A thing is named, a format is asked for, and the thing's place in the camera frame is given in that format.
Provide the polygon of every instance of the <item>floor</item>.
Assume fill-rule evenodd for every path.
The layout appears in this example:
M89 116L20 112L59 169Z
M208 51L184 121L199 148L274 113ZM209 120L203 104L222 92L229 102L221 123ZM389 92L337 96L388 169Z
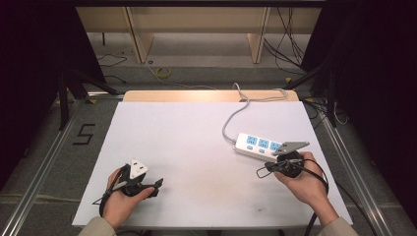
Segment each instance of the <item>floor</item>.
M286 72L300 71L285 62L278 61L278 65L286 71L276 72L275 58L265 49L261 63L253 64L244 34L157 34L144 64L137 62L130 36L125 33L106 33L105 45L101 33L89 33L89 38L97 58L100 58L99 63L103 65L103 73L108 76L108 84L118 90L192 89L190 87L199 86L232 89L233 81L239 81L250 89L275 89L285 85L286 80L300 77ZM281 35L268 35L267 39L277 45ZM296 40L301 50L304 50L309 36L296 35ZM280 50L296 60L288 40L284 41ZM172 77L166 81L158 80L149 73L149 69L157 68L171 68ZM310 84L296 89L300 97L309 95ZM32 205L23 213L19 235L77 235L80 232L79 228L71 225L72 218L77 212L117 102L122 98L106 96L100 89L89 85L86 88L91 94L97 95L89 102L71 101L73 122L66 133L58 131L59 103L51 106L50 113L28 149L27 157L22 159L0 193L1 227L7 225L21 199L30 192L33 176L38 176L37 171L45 166L43 161L52 159L49 167L44 169L46 174L35 183L39 191ZM311 117L315 116L316 110L308 106L306 110ZM348 122L344 124L345 116L339 118L336 129L330 128L327 119L321 116L311 120L333 176L361 207L371 210L367 211L369 215L379 218L372 220L379 228L378 232L381 232L379 235L417 235L384 178L372 164L354 127ZM93 124L84 129L84 132L92 133L93 138L88 146L74 145L86 140L78 136L85 124ZM352 162L360 175L359 181L352 178L350 171L346 171L346 166ZM341 195L352 215L355 230L361 235L372 235L370 226L357 206L344 192L341 191ZM319 231L320 227L315 227L312 235ZM302 235L304 228L284 229L284 232L285 235ZM206 234L205 231L155 231L152 235ZM223 231L222 235L279 234L276 230L228 230Z

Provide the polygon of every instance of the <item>hand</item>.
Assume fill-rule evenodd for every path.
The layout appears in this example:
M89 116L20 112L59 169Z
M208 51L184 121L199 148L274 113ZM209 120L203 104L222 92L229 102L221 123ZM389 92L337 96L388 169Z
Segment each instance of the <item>hand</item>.
M107 189L110 188L118 172L119 169L115 170L108 177ZM146 188L134 197L128 197L121 191L113 192L104 206L103 218L116 230L122 223L129 219L135 206L146 199L153 191L154 188Z
M311 152L300 151L300 154L304 159L316 161ZM319 176L323 176L322 170L312 161L304 161L304 167ZM325 185L315 176L306 171L302 171L295 178L287 177L279 172L274 172L273 174L300 202L309 205L313 209L322 226L326 226L338 219L337 212L328 200Z

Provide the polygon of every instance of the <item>power strip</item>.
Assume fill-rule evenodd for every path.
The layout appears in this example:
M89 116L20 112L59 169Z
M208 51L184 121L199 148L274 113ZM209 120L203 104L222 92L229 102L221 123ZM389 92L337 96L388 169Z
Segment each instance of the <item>power strip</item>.
M233 147L236 152L249 155L264 161L276 162L276 154L273 154L282 144L247 134L239 134L236 145Z

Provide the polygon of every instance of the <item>white paper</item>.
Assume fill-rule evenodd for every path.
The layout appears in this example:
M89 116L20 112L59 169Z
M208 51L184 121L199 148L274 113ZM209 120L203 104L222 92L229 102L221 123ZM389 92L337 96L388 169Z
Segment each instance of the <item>white paper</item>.
M222 136L239 102L120 102L91 174L73 225L98 216L92 203L108 176L137 159L149 168L144 184L163 178L156 198L141 202L125 226L149 229L245 229L307 225L313 211L273 175L259 179L264 161L233 150ZM230 121L239 133L279 143L310 142L329 180L328 198L352 223L302 102L252 102Z

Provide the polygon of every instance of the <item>black cable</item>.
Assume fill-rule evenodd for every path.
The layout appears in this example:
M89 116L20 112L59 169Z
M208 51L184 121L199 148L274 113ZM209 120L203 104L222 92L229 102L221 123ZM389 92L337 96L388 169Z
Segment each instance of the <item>black cable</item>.
M104 56L97 58L97 60L99 61L99 60L103 59L106 56L113 56L113 57L116 57L116 58L121 58L122 60L119 61L119 62L116 62L116 63L114 63L112 65L100 65L102 67L112 67L112 66L115 66L117 64L120 64L120 63L122 63L122 62L124 62L124 61L126 61L128 59L127 57L115 56L115 55L112 55L112 54L105 54Z
M353 202L354 205L356 205L356 207L359 209L359 211L361 212L361 214L364 216L365 220L367 221L368 225L371 227L372 232L374 233L374 235L378 235L377 234L377 230L375 230L374 225L371 222L371 219L368 217L368 215L365 213L364 210L362 210L359 206L359 204L353 199L353 197L343 188L343 186L341 186L339 183L337 183L337 181L334 180L334 182L336 183L336 186L339 187L346 195L347 197L349 197L349 199Z
M320 175L318 175L318 174L316 174L315 172L313 172L313 171L311 171L311 170L309 170L309 169L307 169L307 168L305 168L304 166L300 166L300 165L296 165L296 164L293 164L293 163L291 163L290 162L290 165L292 165L292 166L295 166L295 167L297 167L297 168L300 168L300 169L302 169L303 171L306 171L307 173L309 173L309 174L311 174L311 175L313 175L314 177L316 177L318 180L320 180L324 185L325 185L325 188L326 188L326 195L328 194L328 177L327 177L327 175L325 174L325 172L323 171L323 169L322 169L322 167L316 162L316 161L314 161L314 160L312 160L312 159L304 159L304 161L312 161L313 163L315 163L317 166L319 166L319 168L322 170L322 173L323 173L323 175L325 176L325 178L326 178L326 180L324 180ZM316 219L317 219L317 215L316 215L316 213L314 212L313 213L313 215L312 215L312 217L310 218L310 221L309 221L309 224L307 225L307 228L306 228L306 231L304 232L304 236L308 236L308 235L310 235L310 232L311 232L311 230L312 230L312 228L313 228L313 225L314 225L314 222L316 221Z
M319 121L319 123L317 123L314 127L313 130L316 130L316 128L327 118L327 116L325 115L322 120Z
M309 101L307 99L303 99L303 100L305 100L306 102L309 102L310 104L315 104L315 105L319 105L319 106L326 106L325 103L320 103L320 102L316 102L316 101Z
M298 75L298 76L304 76L305 74L303 74L303 73L298 73L298 72L292 72L292 71L288 71L288 70L285 70L285 69L283 69L282 67L280 67L279 66L279 64L278 64L278 62L277 62L277 60L276 59L280 59L280 60L282 60L282 61L285 61L285 59L282 59L282 58L279 58L276 54L274 54L273 52L271 52L267 47L266 47L266 50L267 50L267 52L269 52L272 56L274 56L275 57L275 65L278 67L278 69L279 70L281 70L281 71L284 71L284 72L287 72L287 73L291 73L291 74L294 74L294 75Z
M301 54L304 55L304 52L298 46L298 44L295 41L295 39L293 37L293 34L292 34L292 24L291 24L291 22L292 22L292 15L293 15L294 8L292 8L292 7L288 8L288 23L287 23L287 25L285 25L285 22L282 18L282 15L281 15L280 11L279 11L279 8L276 8L276 10L278 12L278 15L281 19L282 25L283 25L284 30L285 30L285 33L284 33L284 36L281 39L281 42L282 42L283 38L285 37L285 35L288 35L288 38L291 41L291 47L292 47L292 51L294 53L294 57L296 58L297 62L300 64L300 60L298 58L300 58L302 60L303 56Z
M282 229L278 229L278 236L285 236L285 233Z
M117 80L121 81L123 84L127 84L127 82L126 82L126 81L124 81L124 80L122 80L122 79L118 78L117 76L104 76L104 77L112 77L112 78L116 78Z
M279 162L277 162L276 164L277 164L277 166L275 167L275 169L278 169L279 167L281 167L282 165L284 165L285 163L287 163L287 161L286 160L283 160L283 161L279 161ZM260 170L263 170L263 169L267 169L266 167L262 167L262 168L260 168L260 169L258 169L257 170L257 175L258 175L258 178L260 178L260 179L263 179L263 178L265 178L265 177L267 177L267 176L269 176L271 173L272 173L272 171L271 172L269 172L268 174L266 174L266 175L263 175L263 176L260 176L259 175L259 172L260 172Z
M101 200L101 202L99 204L99 209L98 209L98 212L99 212L100 216L103 216L104 206L105 206L107 200L110 198L110 195L114 192L113 191L114 185L116 184L116 181L120 178L120 176L122 176L123 171L125 171L126 168L127 168L127 165L125 165L125 166L123 166L122 168L119 169L119 171L117 172L115 178L113 179L113 182L111 183L110 187L108 189L106 189L105 193L103 194L103 197L101 197L101 199L92 203L93 205L98 205L97 202Z
M301 66L299 65L299 64L297 64L297 63L295 63L293 60L291 60L290 58L288 58L287 56L285 56L284 54L282 54L280 51L278 51L278 50L276 50L266 39L265 39L265 42L267 43L267 45L270 47L270 49L273 51L273 52L275 52L276 54L279 54L281 57L283 57L284 59L282 59L282 58L280 58L280 57L277 57L276 55L275 55L275 58L277 57L277 59L280 59L280 60L282 60L282 61L285 61L285 62L289 62L289 63L291 63L291 64L293 64L293 65L295 65L296 67L298 67L298 68L300 68L301 69Z
M305 100L301 100L301 102L303 102L303 104L305 104L305 105L313 107L314 111L316 111L316 114L313 117L309 116L310 120L314 120L319 116L319 111L316 109L316 107L314 105L310 104L308 101L305 101Z
M121 230L121 231L116 232L117 236L122 236L123 234L129 234L129 235L134 234L134 235L137 235L137 236L143 236L144 232L143 232L143 230L138 232L138 231L135 231L135 230L132 230L132 229Z
M319 104L319 103L316 103L316 102L313 102L313 101L308 101L308 100L301 100L304 104L307 104L307 105L309 105L309 106L311 106L311 107L313 107L313 108L315 108L316 110L318 110L318 111L321 111L321 112L323 112L323 113L328 113L328 111L327 110L325 110L325 109L322 109L321 108L321 104Z

